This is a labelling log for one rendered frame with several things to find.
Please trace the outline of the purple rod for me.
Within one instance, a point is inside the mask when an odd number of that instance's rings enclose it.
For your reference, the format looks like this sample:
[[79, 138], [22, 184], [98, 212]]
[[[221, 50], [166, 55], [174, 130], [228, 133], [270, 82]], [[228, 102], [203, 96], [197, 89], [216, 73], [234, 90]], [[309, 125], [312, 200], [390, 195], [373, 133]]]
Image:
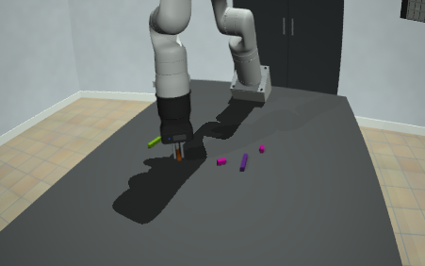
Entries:
[[240, 171], [244, 171], [245, 170], [247, 158], [248, 158], [248, 154], [244, 154], [243, 155], [243, 159], [241, 161], [241, 165], [240, 165]]

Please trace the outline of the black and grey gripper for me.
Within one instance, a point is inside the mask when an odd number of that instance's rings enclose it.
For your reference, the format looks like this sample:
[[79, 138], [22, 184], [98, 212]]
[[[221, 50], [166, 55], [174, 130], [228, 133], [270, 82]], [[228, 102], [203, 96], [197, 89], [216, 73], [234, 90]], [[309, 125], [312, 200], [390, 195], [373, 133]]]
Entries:
[[153, 80], [158, 116], [161, 120], [160, 135], [163, 144], [172, 144], [173, 157], [177, 158], [179, 143], [181, 158], [184, 157], [183, 143], [193, 140], [193, 128], [189, 120], [191, 113], [188, 70], [175, 75], [155, 74]]

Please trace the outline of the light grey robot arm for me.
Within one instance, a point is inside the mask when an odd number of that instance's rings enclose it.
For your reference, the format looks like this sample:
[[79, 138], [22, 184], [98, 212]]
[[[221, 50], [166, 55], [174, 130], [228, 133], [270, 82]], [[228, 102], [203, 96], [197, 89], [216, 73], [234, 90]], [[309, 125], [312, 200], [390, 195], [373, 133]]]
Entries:
[[[229, 8], [227, 0], [211, 0], [211, 3], [219, 32], [233, 36], [229, 48], [239, 82], [248, 87], [257, 85], [262, 74], [253, 14], [248, 9]], [[187, 28], [190, 16], [191, 0], [160, 0], [160, 5], [151, 12], [149, 29], [156, 74], [175, 75], [188, 69], [187, 50], [179, 33]]]

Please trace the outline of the lime green rod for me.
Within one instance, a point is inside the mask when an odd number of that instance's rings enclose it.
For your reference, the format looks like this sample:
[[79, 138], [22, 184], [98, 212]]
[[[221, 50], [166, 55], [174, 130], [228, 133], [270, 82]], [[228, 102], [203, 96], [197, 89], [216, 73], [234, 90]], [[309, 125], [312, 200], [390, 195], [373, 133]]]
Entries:
[[161, 141], [160, 137], [157, 137], [156, 139], [154, 139], [153, 141], [148, 143], [148, 147], [152, 148], [154, 145], [156, 145], [157, 143], [159, 143]]

